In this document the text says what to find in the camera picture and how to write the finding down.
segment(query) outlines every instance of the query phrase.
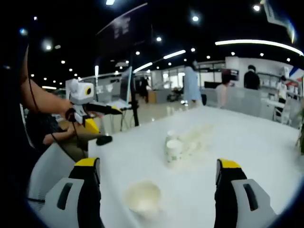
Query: table surface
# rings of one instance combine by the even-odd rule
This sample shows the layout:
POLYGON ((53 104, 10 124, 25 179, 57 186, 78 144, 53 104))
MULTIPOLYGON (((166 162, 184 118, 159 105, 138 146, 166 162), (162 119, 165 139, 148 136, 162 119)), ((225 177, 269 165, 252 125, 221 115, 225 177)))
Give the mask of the table surface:
POLYGON ((264 102, 266 102, 267 104, 275 106, 275 107, 279 107, 279 108, 284 108, 285 107, 285 104, 280 103, 278 101, 272 101, 272 100, 270 100, 268 98, 262 98, 261 100, 264 101, 264 102))
POLYGON ((199 107, 115 134, 113 142, 89 142, 89 156, 101 162, 101 218, 106 228, 211 228, 215 221, 216 160, 234 160, 270 196, 275 213, 288 205, 303 174, 295 164, 298 131, 269 120, 199 107), (202 150, 188 168, 165 165, 166 133, 206 130, 202 150), (124 200, 131 184, 150 180, 161 189, 161 213, 139 218, 124 200))

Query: black ceiling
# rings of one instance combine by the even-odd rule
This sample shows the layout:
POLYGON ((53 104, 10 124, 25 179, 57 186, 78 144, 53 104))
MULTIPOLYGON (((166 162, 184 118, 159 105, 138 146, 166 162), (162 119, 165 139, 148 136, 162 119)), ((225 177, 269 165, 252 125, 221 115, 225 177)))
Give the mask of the black ceiling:
MULTIPOLYGON (((291 44, 290 37, 284 27, 267 22, 262 7, 260 12, 253 11, 257 0, 116 0, 114 5, 106 6, 106 0, 53 0, 21 2, 15 5, 14 15, 19 28, 29 30, 29 74, 35 74, 33 79, 44 86, 59 86, 59 82, 77 76, 86 77, 94 74, 96 64, 96 33, 121 14, 148 3, 147 16, 144 19, 149 31, 145 42, 135 47, 141 54, 134 56, 134 67, 161 59, 164 55, 185 49, 190 52, 195 47, 195 57, 198 61, 223 60, 234 51, 239 57, 260 57, 286 62, 304 68, 304 58, 298 54, 279 47, 266 45, 229 45, 215 46, 215 41, 227 39, 263 39, 291 45, 304 50, 303 18, 298 12, 299 3, 294 1, 275 1, 278 9, 284 9, 286 15, 297 31, 297 42, 291 44), (199 23, 193 23, 191 18, 198 15, 199 23), (156 36, 162 37, 162 42, 155 42, 156 36), (52 45, 60 45, 60 49, 46 52, 41 42, 49 39, 52 45)), ((112 56, 98 58, 101 73, 119 70, 115 67, 118 61, 127 60, 130 49, 122 50, 112 56)), ((172 67, 183 63, 184 55, 170 59, 172 67)), ((167 60, 154 64, 160 68, 168 67, 167 60)))

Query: desk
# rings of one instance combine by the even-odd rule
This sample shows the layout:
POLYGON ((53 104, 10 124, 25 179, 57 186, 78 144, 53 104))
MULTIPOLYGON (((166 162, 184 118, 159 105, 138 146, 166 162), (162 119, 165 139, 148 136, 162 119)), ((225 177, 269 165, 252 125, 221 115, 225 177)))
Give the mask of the desk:
POLYGON ((261 100, 262 100, 262 102, 266 102, 267 104, 275 106, 275 107, 284 108, 284 106, 285 106, 285 104, 283 104, 283 103, 280 103, 278 101, 272 101, 267 98, 262 98, 261 100))
POLYGON ((100 158, 101 217, 106 228, 212 228, 215 221, 216 160, 239 163, 270 196, 276 213, 295 194, 302 177, 295 161, 298 131, 265 119, 228 110, 199 107, 113 135, 113 142, 89 142, 89 156, 100 158), (203 159, 190 169, 164 165, 166 133, 211 124, 203 159), (124 201, 128 187, 151 180, 161 189, 161 215, 139 219, 124 201))

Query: person in white coat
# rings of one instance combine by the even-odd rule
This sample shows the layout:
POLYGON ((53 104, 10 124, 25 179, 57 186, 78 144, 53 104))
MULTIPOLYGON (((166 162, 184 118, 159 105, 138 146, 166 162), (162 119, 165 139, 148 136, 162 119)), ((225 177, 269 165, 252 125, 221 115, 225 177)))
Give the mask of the person in white coat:
POLYGON ((184 76, 184 100, 195 105, 202 105, 200 88, 198 87, 197 62, 187 62, 184 76))

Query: monitor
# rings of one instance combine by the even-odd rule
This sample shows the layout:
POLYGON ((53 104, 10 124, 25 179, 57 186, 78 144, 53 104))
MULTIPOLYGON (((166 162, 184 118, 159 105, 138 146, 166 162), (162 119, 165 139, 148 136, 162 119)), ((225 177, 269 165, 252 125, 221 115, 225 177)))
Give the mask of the monitor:
POLYGON ((122 73, 119 98, 129 103, 132 66, 122 73))

